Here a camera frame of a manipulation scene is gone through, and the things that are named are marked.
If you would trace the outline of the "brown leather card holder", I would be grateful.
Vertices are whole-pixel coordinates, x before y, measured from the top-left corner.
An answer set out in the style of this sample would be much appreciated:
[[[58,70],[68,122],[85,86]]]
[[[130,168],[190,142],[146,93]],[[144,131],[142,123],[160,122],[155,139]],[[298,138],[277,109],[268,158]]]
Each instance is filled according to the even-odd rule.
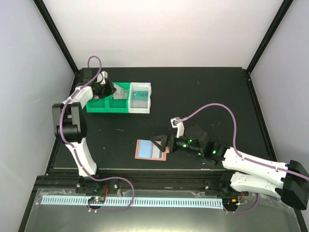
[[[150,140],[137,140],[135,159],[166,161],[168,152],[168,150],[162,152]]]

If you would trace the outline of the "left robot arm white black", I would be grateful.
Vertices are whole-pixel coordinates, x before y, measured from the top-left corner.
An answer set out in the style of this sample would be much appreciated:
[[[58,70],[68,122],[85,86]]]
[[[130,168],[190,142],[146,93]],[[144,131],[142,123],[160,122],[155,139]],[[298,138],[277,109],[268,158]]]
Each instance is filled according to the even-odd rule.
[[[94,77],[92,74],[91,68],[82,69],[82,81],[66,100],[52,106],[52,115],[54,134],[69,149],[78,167],[77,190],[99,193],[105,187],[98,177],[98,167],[86,142],[87,125],[83,109],[92,99],[111,96],[116,88],[106,71],[99,70]]]

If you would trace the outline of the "teal VIP credit card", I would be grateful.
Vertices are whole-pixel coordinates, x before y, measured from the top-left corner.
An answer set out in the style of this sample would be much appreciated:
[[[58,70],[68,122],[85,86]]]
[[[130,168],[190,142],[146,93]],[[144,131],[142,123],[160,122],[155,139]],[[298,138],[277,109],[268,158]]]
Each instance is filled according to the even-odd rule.
[[[136,90],[133,92],[132,94],[132,98],[134,100],[148,100],[148,95],[149,92],[148,91],[141,91],[141,90]]]

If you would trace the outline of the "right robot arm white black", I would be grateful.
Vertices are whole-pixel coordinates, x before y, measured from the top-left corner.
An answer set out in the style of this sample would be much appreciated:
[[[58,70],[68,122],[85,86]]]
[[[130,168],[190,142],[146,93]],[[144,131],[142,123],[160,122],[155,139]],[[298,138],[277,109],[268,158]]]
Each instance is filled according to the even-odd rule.
[[[218,188],[225,195],[233,192],[255,192],[272,196],[287,206],[306,210],[309,202],[309,174],[295,160],[289,163],[261,159],[210,140],[198,125],[176,133],[155,136],[151,142],[161,152],[183,151],[196,155],[212,166],[222,165],[230,171]]]

